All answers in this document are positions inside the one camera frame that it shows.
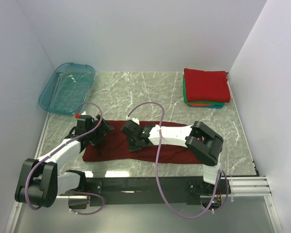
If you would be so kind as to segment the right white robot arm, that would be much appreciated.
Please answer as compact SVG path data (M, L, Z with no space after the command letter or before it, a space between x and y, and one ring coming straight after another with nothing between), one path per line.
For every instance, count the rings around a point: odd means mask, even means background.
M217 174L221 170L223 138L201 121L188 126L145 125L127 120L121 128L130 151L163 145L187 148L203 166L203 188L213 194L220 188Z

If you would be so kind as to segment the dark red t-shirt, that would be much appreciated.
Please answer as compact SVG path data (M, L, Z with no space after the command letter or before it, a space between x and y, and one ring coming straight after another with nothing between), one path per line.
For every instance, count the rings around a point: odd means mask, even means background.
M123 120L108 120L114 130L104 136L102 142L93 146L89 144L82 156L84 162L103 162L121 159L134 159L155 162L157 146L147 146L138 151L129 151L126 136L121 132ZM162 145L159 163L167 164L200 164L201 162L188 148L173 145Z

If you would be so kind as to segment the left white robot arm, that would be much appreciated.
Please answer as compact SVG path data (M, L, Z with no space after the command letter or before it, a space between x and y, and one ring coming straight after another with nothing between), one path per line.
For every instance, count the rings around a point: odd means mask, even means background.
M84 172L60 170L68 160L83 152L87 146L99 145L114 126L101 115L92 117L81 115L77 124L64 137L64 140L49 153L37 158L26 159L22 164L15 190L15 201L30 203L34 210L50 207L56 197L68 191L82 195L88 191Z

